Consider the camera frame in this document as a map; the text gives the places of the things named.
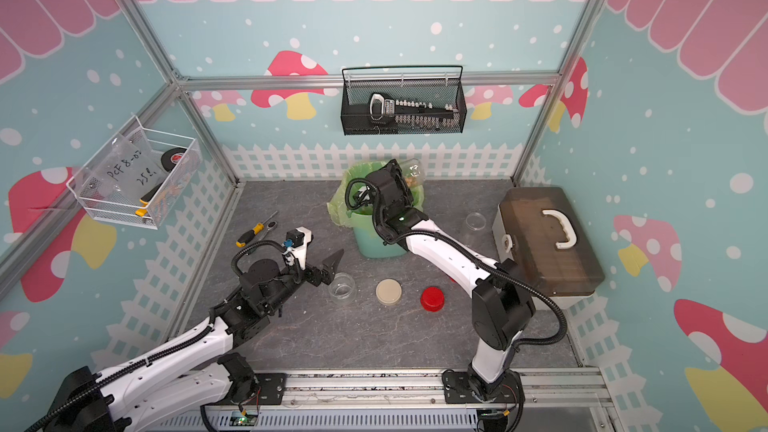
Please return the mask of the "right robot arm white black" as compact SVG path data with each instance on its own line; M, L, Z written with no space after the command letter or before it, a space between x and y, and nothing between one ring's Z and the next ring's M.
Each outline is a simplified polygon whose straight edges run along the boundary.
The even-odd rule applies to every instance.
M489 402L512 379L512 358L522 346L548 346L563 340L567 320L562 309L540 290L522 280L521 267L507 259L487 258L446 234L414 206L403 171L392 159L363 178L351 179L344 192L348 209L371 210L376 234L386 245L398 245L438 267L471 298L472 325L478 346L467 369L469 392ZM556 332L525 337L539 299L558 320Z

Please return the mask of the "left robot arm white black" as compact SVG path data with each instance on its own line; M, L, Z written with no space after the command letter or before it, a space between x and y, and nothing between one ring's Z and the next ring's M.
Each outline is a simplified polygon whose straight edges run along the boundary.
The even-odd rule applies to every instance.
M264 330L302 285L331 284L344 255L337 250L314 266L311 241L309 230L297 228L283 242L239 250L230 262L239 284L204 320L120 365L70 373L30 430L145 431L223 399L240 409L254 402L264 387L237 347Z

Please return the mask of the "peanut jar beige lid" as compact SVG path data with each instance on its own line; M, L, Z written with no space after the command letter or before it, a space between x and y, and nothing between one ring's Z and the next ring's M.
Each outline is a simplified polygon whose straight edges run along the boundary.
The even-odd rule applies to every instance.
M338 304L348 304L354 301L357 286L353 277L346 273L337 273L328 286L330 297Z

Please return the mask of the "peanut jar red lid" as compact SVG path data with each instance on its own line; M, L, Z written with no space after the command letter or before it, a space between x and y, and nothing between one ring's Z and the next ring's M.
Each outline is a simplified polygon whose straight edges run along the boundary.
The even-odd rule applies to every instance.
M422 186L426 180L426 172L422 163L416 158L399 162L402 176L411 189Z
M465 234L475 235L483 232L486 226L486 217L479 212L472 212L466 216L462 224L462 230Z

